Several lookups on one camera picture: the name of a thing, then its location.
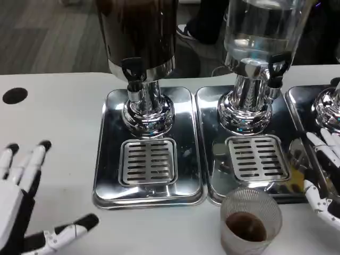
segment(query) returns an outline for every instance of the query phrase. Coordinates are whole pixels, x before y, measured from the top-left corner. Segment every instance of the robot finger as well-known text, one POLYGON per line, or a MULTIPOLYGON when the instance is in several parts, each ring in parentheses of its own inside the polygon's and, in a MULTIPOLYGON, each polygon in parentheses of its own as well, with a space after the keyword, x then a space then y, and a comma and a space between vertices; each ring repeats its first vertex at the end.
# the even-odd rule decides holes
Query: robot finger
POLYGON ((45 154, 50 147, 50 141, 42 141, 33 150, 32 156, 27 167, 23 171, 22 178, 19 183, 19 187, 27 193, 31 190, 31 187, 37 178, 37 174, 44 162, 45 154))
POLYGON ((9 173, 13 156, 19 150, 19 146, 16 143, 9 144, 6 149, 0 155, 0 180, 5 179, 9 173))
POLYGON ((15 166, 15 167, 12 167, 10 169, 10 173, 7 177, 7 180, 10 181, 10 182, 13 182, 14 184, 18 185, 20 180, 21 180, 21 177, 22 177, 22 174, 23 174, 23 171, 24 169, 28 166, 28 163, 30 161, 32 157, 32 152, 30 152, 29 154, 27 154, 22 160, 21 162, 18 164, 18 166, 15 166))

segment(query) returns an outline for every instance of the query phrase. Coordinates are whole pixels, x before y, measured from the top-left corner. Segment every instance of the beverage dispenser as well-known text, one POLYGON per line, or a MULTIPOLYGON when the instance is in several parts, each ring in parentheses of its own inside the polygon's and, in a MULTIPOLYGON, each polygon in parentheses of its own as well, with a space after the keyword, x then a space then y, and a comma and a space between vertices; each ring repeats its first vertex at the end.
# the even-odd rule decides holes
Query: beverage dispenser
POLYGON ((281 95, 313 1, 230 0, 224 38, 233 86, 196 94, 209 195, 221 203, 237 186, 278 202, 304 200, 303 174, 288 166, 296 130, 281 95))
POLYGON ((159 86, 175 66, 177 0, 96 4, 109 68, 127 88, 103 106, 93 202, 106 209, 200 203, 192 95, 159 86))

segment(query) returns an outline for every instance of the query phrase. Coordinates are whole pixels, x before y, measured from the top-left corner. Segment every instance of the white robotic hand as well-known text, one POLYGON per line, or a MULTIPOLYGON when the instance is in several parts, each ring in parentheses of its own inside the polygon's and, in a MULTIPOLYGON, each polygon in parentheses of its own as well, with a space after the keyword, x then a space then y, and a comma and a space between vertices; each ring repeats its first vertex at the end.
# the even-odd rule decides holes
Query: white robotic hand
POLYGON ((88 233, 99 220, 87 215, 72 224, 24 237, 35 205, 45 154, 51 143, 43 141, 17 167, 11 167, 18 151, 10 144, 0 155, 0 255, 46 255, 88 233))
MULTIPOLYGON (((325 142, 313 133, 306 133, 319 164, 328 173, 333 185, 340 192, 340 137, 321 129, 320 134, 325 142)), ((305 172, 304 192, 314 212, 325 222, 340 231, 340 204, 327 197, 321 198, 315 172, 305 172)))

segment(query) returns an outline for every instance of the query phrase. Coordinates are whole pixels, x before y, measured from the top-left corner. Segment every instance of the drip tray grate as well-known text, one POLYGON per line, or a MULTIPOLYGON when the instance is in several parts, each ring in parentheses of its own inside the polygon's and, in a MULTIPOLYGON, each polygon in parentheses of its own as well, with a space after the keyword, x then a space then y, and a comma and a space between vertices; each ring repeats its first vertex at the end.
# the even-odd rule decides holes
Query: drip tray grate
POLYGON ((289 178, 278 137, 229 137, 226 144, 234 174, 240 181, 284 181, 289 178))
POLYGON ((119 178, 123 186, 171 184, 176 177, 173 139, 128 140, 122 144, 119 178))

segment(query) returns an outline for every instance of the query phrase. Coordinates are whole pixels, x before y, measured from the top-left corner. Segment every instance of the chrome dispenser base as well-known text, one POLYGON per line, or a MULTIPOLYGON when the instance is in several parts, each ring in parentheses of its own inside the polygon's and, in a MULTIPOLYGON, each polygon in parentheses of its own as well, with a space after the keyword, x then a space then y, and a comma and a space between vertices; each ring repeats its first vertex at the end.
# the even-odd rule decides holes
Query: chrome dispenser base
POLYGON ((330 132, 340 133, 340 108, 334 102, 334 90, 335 88, 327 88, 322 91, 313 106, 317 112, 316 123, 330 132))
MULTIPOLYGON (((261 189, 276 199, 279 203, 305 202, 303 194, 303 174, 290 167, 290 178, 284 181, 242 182, 235 177, 231 170, 230 159, 226 156, 225 141, 234 134, 220 124, 218 120, 218 102, 222 95, 229 93, 234 86, 204 87, 198 90, 196 102, 208 184, 208 192, 216 204, 232 189, 246 185, 261 189)), ((293 121, 280 95, 273 101, 271 121, 262 134, 273 134, 280 138, 284 156, 289 152, 291 141, 297 138, 293 121)))
POLYGON ((251 112, 238 110, 232 103, 229 92, 221 96, 218 102, 218 118, 223 127, 234 134, 253 135, 262 132, 271 119, 271 104, 263 104, 261 110, 251 112))
POLYGON ((142 114, 136 110, 130 100, 124 104, 122 116, 127 128, 136 137, 156 137, 169 131, 173 124, 174 104, 164 95, 161 95, 162 106, 155 113, 142 114))
POLYGON ((196 105, 182 87, 161 88, 174 106, 174 122, 156 138, 136 138, 122 119, 127 90, 114 90, 103 106, 93 202, 99 208, 197 205, 201 176, 196 105))

